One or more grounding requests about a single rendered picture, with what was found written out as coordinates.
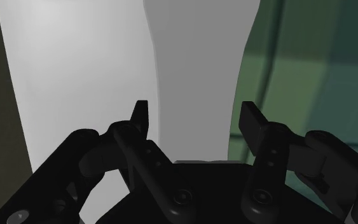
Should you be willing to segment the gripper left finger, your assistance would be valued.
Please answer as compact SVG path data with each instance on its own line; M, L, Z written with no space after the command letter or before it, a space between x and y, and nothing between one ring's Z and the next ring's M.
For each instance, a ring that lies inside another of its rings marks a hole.
M79 224L90 192L107 171L121 170L130 191L145 186L171 224L195 224L196 196L159 147L147 139L148 103L105 134L72 132L0 208L0 224Z

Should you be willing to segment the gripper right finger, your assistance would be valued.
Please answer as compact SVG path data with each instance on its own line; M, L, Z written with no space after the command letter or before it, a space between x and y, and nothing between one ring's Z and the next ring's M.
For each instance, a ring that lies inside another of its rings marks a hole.
M252 101L239 129L255 160L241 209L253 224L358 224L358 153L329 132L301 137Z

